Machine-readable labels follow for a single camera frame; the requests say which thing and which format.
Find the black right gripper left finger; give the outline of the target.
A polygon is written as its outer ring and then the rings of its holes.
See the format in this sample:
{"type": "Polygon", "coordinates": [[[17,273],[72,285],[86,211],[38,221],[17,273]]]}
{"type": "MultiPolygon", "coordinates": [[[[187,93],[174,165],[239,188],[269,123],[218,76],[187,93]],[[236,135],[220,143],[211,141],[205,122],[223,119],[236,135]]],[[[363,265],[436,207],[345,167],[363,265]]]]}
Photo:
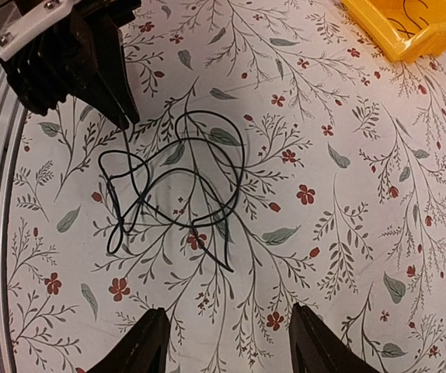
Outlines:
{"type": "Polygon", "coordinates": [[[170,336],[164,308],[148,309],[91,373],[163,373],[170,336]]]}

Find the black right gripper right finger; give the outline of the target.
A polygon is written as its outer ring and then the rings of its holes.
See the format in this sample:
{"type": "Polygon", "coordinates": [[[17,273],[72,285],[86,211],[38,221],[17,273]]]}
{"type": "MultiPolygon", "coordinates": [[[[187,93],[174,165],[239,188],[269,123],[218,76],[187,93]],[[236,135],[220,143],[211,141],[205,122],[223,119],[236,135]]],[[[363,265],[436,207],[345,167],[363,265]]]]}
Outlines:
{"type": "Polygon", "coordinates": [[[294,373],[377,373],[361,360],[307,306],[295,303],[289,325],[294,373]]]}

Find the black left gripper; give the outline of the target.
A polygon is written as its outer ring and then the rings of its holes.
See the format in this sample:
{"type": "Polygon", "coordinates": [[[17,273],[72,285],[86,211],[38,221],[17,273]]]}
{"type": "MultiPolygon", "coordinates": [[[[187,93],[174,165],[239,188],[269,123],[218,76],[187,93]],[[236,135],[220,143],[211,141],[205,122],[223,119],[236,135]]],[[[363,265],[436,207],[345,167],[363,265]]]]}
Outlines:
{"type": "MultiPolygon", "coordinates": [[[[43,1],[17,1],[21,17],[43,1]]],[[[88,103],[121,130],[139,121],[127,79],[121,28],[139,1],[80,1],[8,61],[7,83],[28,111],[45,116],[68,96],[88,103]]]]}

